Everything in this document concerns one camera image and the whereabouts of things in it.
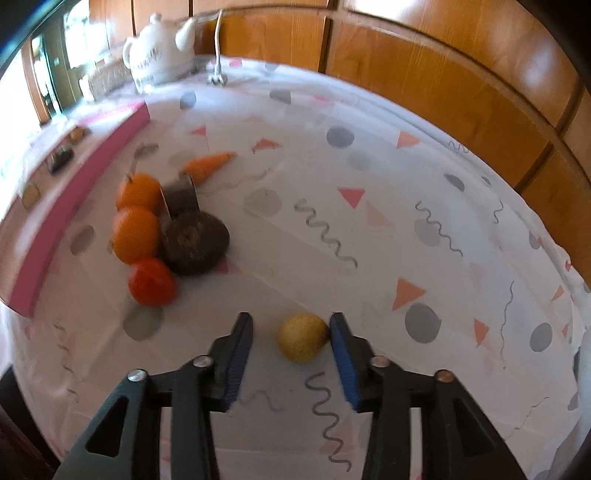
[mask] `orange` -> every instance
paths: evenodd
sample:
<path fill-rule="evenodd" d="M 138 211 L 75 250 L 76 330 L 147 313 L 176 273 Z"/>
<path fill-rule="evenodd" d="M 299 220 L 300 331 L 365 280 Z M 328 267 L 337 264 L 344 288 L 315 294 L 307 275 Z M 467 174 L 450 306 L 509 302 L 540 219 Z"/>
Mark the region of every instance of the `orange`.
<path fill-rule="evenodd" d="M 123 263 L 131 265 L 142 258 L 153 257 L 160 244 L 160 222 L 143 207 L 119 211 L 113 222 L 111 246 Z"/>
<path fill-rule="evenodd" d="M 126 207 L 144 207 L 150 212 L 158 213 L 162 205 L 160 184 L 147 173 L 135 173 L 125 177 L 119 185 L 115 206 L 117 210 Z"/>

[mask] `teapot spout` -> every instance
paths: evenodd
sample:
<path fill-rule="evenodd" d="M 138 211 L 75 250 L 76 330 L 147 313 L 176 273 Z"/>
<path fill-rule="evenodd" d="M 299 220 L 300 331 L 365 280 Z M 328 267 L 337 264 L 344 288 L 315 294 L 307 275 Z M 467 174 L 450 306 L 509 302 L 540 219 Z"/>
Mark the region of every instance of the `teapot spout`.
<path fill-rule="evenodd" d="M 197 19 L 189 18 L 177 32 L 174 41 L 180 51 L 190 51 L 195 44 Z"/>

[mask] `metal screw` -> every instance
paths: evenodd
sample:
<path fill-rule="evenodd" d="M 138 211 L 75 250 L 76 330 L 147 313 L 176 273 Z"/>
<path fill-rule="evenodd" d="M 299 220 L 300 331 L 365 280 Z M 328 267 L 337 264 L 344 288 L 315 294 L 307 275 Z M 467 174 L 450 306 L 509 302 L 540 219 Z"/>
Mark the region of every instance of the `metal screw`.
<path fill-rule="evenodd" d="M 370 360 L 370 363 L 372 364 L 373 367 L 385 368 L 390 364 L 390 360 L 386 356 L 377 355 Z"/>
<path fill-rule="evenodd" d="M 443 383 L 452 383 L 456 379 L 454 374 L 452 374 L 449 370 L 440 370 L 435 375 L 435 378 Z"/>
<path fill-rule="evenodd" d="M 131 372 L 129 372 L 127 374 L 127 379 L 130 382 L 141 382 L 147 376 L 148 376 L 148 374 L 146 373 L 146 370 L 142 370 L 141 368 L 136 368 L 135 370 L 132 370 Z"/>
<path fill-rule="evenodd" d="M 193 365 L 199 368 L 207 368 L 213 365 L 213 358 L 207 355 L 199 355 L 193 360 Z"/>

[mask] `blue gripper pad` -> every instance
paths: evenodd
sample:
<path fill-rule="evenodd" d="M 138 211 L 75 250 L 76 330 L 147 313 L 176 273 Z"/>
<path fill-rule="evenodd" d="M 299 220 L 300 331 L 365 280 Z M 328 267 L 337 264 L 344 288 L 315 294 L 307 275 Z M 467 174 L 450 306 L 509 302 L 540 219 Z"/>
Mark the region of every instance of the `blue gripper pad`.
<path fill-rule="evenodd" d="M 344 335 L 350 336 L 349 328 L 346 326 L 342 314 L 335 313 L 330 318 L 330 344 L 339 370 L 345 399 L 353 406 L 354 410 L 357 410 L 361 401 L 359 378 L 345 344 Z"/>
<path fill-rule="evenodd" d="M 226 408 L 230 408 L 238 397 L 238 391 L 240 390 L 240 383 L 242 382 L 246 361 L 248 360 L 248 354 L 251 351 L 252 335 L 252 319 L 250 318 L 250 315 L 248 315 L 248 321 L 245 323 L 240 341 L 236 345 L 228 365 L 226 395 L 224 396 Z"/>

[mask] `red tomato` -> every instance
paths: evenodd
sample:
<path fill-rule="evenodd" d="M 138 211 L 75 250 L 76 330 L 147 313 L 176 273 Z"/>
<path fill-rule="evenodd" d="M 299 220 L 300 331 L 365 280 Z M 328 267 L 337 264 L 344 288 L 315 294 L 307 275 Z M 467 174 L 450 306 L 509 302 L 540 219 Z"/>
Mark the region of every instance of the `red tomato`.
<path fill-rule="evenodd" d="M 157 258 L 144 258 L 131 266 L 129 292 L 140 305 L 160 307 L 177 296 L 172 272 Z"/>

